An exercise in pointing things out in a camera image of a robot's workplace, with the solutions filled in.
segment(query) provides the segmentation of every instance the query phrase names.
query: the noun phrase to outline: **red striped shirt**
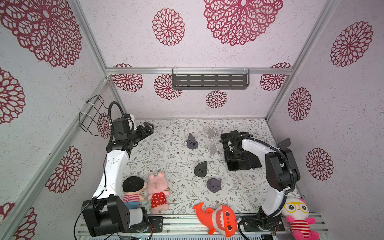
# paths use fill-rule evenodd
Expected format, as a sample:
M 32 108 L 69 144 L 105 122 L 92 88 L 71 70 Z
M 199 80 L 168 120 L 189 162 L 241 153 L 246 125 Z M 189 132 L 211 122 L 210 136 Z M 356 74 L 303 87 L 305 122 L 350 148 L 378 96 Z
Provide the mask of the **red striped shirt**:
M 139 201 L 140 201 L 140 197 L 139 197 L 138 194 L 125 195 L 125 196 L 122 198 L 122 201 L 123 201 L 123 202 L 139 202 Z
M 306 220 L 296 220 L 291 223 L 291 230 L 299 230 L 304 235 L 305 238 L 310 236 L 310 225 Z

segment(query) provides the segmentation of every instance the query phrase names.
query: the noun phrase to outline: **wire holder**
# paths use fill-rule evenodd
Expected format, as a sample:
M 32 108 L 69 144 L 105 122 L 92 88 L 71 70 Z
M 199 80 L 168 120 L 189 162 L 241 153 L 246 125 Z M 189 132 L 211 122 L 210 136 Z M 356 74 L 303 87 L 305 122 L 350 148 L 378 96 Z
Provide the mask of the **wire holder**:
M 101 104 L 100 104 L 100 106 L 97 108 L 97 107 L 95 107 L 95 104 L 97 103 L 97 102 L 100 102 Z M 89 132 L 91 135 L 93 135 L 93 136 L 98 136 L 98 135 L 95 135 L 95 134 L 93 134 L 92 132 L 91 132 L 91 130 L 89 129 L 90 128 L 90 126 L 91 126 L 91 124 L 94 122 L 96 125 L 97 125 L 97 123 L 96 123 L 96 121 L 94 120 L 95 119 L 95 117 L 99 114 L 99 116 L 101 116 L 101 113 L 100 113 L 100 109 L 101 109 L 101 107 L 104 107 L 105 109 L 108 109 L 105 105 L 104 105 L 104 99 L 98 94 L 98 95 L 95 95 L 95 96 L 93 96 L 93 97 L 91 97 L 89 100 L 87 100 L 86 102 L 85 102 L 86 104 L 90 104 L 90 105 L 92 105 L 92 108 L 88 111 L 88 112 L 80 112 L 79 113 L 79 127 L 82 129 L 82 130 L 84 130 L 85 132 Z M 95 115 L 92 117 L 89 113 L 91 112 L 91 110 L 92 109 L 95 109 L 96 110 L 96 113 L 95 113 Z M 89 125 L 88 126 L 86 126 L 86 125 L 84 125 L 83 123 L 86 121 L 86 119 L 90 119 L 91 120 L 91 122 L 89 123 Z

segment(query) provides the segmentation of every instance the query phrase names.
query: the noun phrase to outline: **red polka dot dress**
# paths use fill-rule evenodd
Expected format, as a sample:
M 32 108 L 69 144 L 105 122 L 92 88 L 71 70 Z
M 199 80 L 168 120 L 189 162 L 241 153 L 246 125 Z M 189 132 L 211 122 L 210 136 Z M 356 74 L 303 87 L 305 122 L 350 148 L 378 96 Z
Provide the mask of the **red polka dot dress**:
M 163 192 L 153 194 L 152 204 L 151 204 L 152 208 L 158 207 L 166 203 L 167 203 L 166 196 L 164 195 Z

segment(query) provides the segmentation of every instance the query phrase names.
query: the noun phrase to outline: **yellow glasses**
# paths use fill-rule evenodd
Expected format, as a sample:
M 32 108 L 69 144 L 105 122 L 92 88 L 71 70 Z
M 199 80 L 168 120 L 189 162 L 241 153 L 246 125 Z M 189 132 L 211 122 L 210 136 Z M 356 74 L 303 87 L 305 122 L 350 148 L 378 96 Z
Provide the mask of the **yellow glasses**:
M 294 213 L 296 210 L 300 209 L 304 213 L 308 212 L 307 206 L 302 202 L 290 202 L 284 205 L 285 210 L 290 213 Z

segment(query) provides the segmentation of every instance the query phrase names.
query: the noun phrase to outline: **pink plush bunny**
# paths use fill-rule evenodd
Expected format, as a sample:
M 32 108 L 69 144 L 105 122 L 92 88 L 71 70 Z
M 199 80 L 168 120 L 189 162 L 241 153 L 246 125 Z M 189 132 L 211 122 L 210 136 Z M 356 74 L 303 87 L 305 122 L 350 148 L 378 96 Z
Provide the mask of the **pink plush bunny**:
M 147 200 L 150 201 L 152 199 L 151 214 L 158 214 L 160 210 L 168 210 L 169 206 L 166 196 L 170 194 L 170 191 L 165 191 L 168 183 L 164 177 L 164 172 L 159 172 L 156 177 L 151 174 L 148 179 L 147 192 L 150 195 L 147 197 Z

